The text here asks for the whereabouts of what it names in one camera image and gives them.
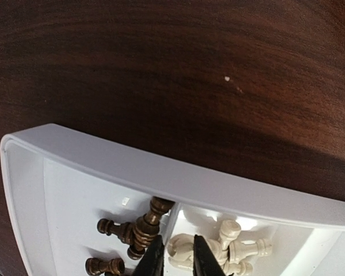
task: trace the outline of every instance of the cream chess piece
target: cream chess piece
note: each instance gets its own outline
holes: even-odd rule
[[[220,227],[218,242],[221,244],[222,250],[227,250],[229,244],[236,240],[242,228],[235,220],[224,220]]]
[[[228,261],[222,266],[225,275],[231,275],[235,273],[238,276],[248,276],[253,272],[253,266],[250,263],[240,262],[229,263]]]
[[[259,239],[252,244],[235,240],[229,245],[229,263],[239,263],[248,256],[264,257],[271,254],[272,244],[268,239]]]

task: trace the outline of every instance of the dark wood surface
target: dark wood surface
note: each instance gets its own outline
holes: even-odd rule
[[[0,139],[48,122],[345,201],[345,0],[0,0]]]

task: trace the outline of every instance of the brown pawn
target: brown pawn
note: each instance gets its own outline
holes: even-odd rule
[[[159,197],[152,197],[147,214],[137,218],[133,226],[134,241],[128,248],[128,256],[139,260],[154,238],[160,232],[160,219],[173,206],[174,202]]]
[[[114,234],[122,243],[129,246],[133,244],[133,223],[115,225],[114,221],[103,218],[98,222],[97,230],[101,234],[106,234],[108,236]]]
[[[89,258],[86,261],[86,271],[88,275],[101,275],[111,273],[113,275],[123,274],[125,271],[124,261],[120,258],[104,262],[97,258]]]

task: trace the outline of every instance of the wood grain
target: wood grain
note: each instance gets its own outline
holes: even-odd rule
[[[345,201],[345,0],[0,0],[0,138],[48,122]]]

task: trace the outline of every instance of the white plastic container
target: white plastic container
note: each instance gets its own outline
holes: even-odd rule
[[[1,165],[11,223],[30,276],[86,275],[89,257],[120,256],[125,244],[97,232],[148,210],[151,196],[177,202],[164,216],[166,242],[178,233],[218,238],[235,219],[241,239],[270,238],[273,254],[250,258],[253,276],[345,276],[345,202],[165,158],[58,125],[2,139]],[[165,275],[191,275],[165,264]]]

